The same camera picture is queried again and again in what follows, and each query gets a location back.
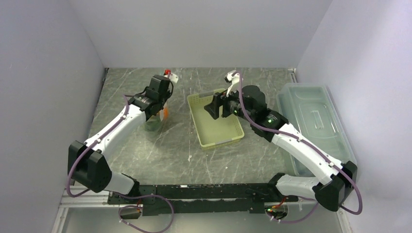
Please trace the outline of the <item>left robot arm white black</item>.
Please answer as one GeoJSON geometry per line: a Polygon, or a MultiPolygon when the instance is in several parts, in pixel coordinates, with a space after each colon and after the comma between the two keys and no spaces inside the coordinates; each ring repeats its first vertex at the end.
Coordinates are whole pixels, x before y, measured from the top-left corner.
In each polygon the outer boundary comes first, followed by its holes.
{"type": "Polygon", "coordinates": [[[139,181],[131,176],[113,172],[107,159],[118,143],[135,128],[164,110],[178,81],[179,77],[169,70],[163,75],[154,75],[142,92],[124,96],[125,105],[121,112],[97,134],[84,142],[71,143],[66,184],[66,192],[70,197],[84,194],[71,192],[70,183],[76,181],[84,185],[86,191],[117,193],[128,204],[139,199],[139,181]]]}

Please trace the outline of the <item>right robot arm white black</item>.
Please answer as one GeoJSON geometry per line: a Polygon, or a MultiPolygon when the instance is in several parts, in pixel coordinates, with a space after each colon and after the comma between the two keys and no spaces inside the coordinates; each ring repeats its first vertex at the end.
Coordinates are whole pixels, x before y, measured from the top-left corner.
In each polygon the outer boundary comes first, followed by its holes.
{"type": "Polygon", "coordinates": [[[343,162],[305,138],[281,113],[268,108],[266,97],[255,85],[241,91],[216,92],[204,109],[213,119],[236,116],[250,123],[255,134],[284,149],[305,165],[313,177],[294,177],[278,173],[268,187],[268,196],[280,201],[285,196],[316,200],[336,212],[344,209],[353,215],[363,211],[363,201],[356,185],[358,167],[343,162]]]}

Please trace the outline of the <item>orange tangerine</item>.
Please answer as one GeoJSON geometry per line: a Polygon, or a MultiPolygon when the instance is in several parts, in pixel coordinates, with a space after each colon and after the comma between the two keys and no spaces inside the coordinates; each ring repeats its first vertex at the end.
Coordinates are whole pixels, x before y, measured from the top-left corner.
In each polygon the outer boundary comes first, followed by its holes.
{"type": "Polygon", "coordinates": [[[168,116],[169,116],[169,109],[168,109],[168,107],[165,107],[163,109],[163,118],[162,118],[162,120],[163,121],[166,120],[168,118],[168,116]]]}

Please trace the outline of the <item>clear zip bag blue zipper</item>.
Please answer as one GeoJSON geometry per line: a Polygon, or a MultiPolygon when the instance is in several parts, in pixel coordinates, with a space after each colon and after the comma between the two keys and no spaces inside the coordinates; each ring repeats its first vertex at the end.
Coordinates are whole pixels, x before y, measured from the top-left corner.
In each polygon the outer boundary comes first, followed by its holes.
{"type": "MultiPolygon", "coordinates": [[[[165,107],[168,107],[168,102],[165,103],[163,109],[165,107]]],[[[162,127],[163,123],[165,122],[165,120],[163,121],[163,109],[160,110],[155,116],[152,116],[148,119],[148,121],[145,122],[144,126],[144,130],[147,132],[157,132],[158,130],[160,130],[160,128],[162,127]]]]}

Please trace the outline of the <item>pale yellow plastic basket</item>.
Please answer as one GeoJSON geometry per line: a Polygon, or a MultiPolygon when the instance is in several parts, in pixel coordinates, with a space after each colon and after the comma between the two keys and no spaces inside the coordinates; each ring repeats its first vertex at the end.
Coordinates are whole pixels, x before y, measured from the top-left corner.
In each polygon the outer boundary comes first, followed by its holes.
{"type": "Polygon", "coordinates": [[[204,107],[212,102],[215,93],[223,92],[223,88],[187,96],[189,110],[203,150],[237,143],[244,137],[244,131],[236,116],[214,120],[204,107]]]}

